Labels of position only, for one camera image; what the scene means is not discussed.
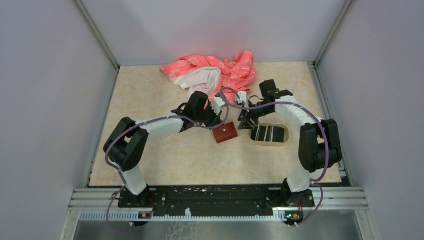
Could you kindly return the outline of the red card holder wallet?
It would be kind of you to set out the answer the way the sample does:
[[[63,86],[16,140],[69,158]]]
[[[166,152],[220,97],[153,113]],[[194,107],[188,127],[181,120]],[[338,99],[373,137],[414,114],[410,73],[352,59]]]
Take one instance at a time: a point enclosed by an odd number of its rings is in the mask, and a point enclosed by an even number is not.
[[[220,127],[214,128],[212,133],[217,144],[237,138],[239,136],[236,126],[233,122],[228,122]]]

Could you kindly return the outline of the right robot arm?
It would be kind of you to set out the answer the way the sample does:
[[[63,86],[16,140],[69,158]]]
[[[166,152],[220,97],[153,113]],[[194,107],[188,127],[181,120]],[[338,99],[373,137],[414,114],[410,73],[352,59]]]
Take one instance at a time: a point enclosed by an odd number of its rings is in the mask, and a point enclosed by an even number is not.
[[[301,105],[289,90],[280,90],[270,79],[259,85],[262,101],[253,104],[244,93],[235,95],[241,113],[238,129],[252,130],[259,118],[279,114],[299,133],[299,166],[283,182],[281,199],[295,206],[310,188],[320,182],[329,168],[342,160],[338,124],[334,119],[322,119]]]

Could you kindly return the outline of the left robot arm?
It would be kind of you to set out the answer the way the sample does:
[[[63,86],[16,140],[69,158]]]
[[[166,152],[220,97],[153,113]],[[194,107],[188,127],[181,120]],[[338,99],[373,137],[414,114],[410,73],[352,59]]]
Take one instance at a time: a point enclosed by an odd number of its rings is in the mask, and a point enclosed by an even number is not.
[[[193,127],[207,130],[217,128],[223,124],[221,115],[224,106],[226,102],[221,97],[209,100],[205,93],[196,91],[187,102],[165,116],[144,121],[124,117],[119,121],[103,150],[105,162],[118,172],[124,189],[131,193],[132,203],[144,207],[150,200],[147,181],[139,168],[148,141],[182,133]]]

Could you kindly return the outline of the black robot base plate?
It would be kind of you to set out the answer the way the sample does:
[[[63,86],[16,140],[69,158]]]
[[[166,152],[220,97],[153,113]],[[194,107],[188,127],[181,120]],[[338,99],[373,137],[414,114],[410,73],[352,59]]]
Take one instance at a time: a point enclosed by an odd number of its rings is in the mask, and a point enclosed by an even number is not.
[[[290,193],[280,184],[158,185],[139,196],[124,189],[119,208],[153,208],[155,217],[255,217],[270,216],[274,208],[296,210],[315,206],[310,189]]]

